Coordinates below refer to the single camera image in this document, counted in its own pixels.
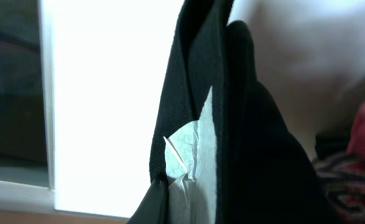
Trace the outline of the red printed folded t-shirt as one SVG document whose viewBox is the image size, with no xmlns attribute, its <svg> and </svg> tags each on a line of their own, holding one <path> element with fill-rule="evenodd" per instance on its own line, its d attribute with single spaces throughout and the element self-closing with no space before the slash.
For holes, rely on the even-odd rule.
<svg viewBox="0 0 365 224">
<path fill-rule="evenodd" d="M 323 193 L 347 223 L 365 223 L 365 102 L 349 129 L 315 137 L 313 161 Z"/>
</svg>

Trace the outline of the black polo shirt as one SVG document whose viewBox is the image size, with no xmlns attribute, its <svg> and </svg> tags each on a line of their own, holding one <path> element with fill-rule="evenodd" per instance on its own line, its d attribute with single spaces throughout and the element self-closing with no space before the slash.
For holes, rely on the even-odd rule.
<svg viewBox="0 0 365 224">
<path fill-rule="evenodd" d="M 190 0 L 178 16 L 149 162 L 169 223 L 340 223 L 231 6 Z"/>
</svg>

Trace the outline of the white window frame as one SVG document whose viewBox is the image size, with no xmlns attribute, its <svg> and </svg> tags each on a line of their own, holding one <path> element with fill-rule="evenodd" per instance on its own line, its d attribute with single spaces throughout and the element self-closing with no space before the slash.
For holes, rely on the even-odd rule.
<svg viewBox="0 0 365 224">
<path fill-rule="evenodd" d="M 0 210 L 57 213 L 54 93 L 110 85 L 114 1 L 0 1 Z"/>
</svg>

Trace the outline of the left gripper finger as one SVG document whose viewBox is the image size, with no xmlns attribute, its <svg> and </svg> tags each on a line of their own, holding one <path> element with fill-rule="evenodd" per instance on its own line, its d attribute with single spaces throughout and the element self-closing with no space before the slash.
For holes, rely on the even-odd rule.
<svg viewBox="0 0 365 224">
<path fill-rule="evenodd" d="M 168 199 L 167 179 L 155 179 L 127 224 L 167 224 Z"/>
</svg>

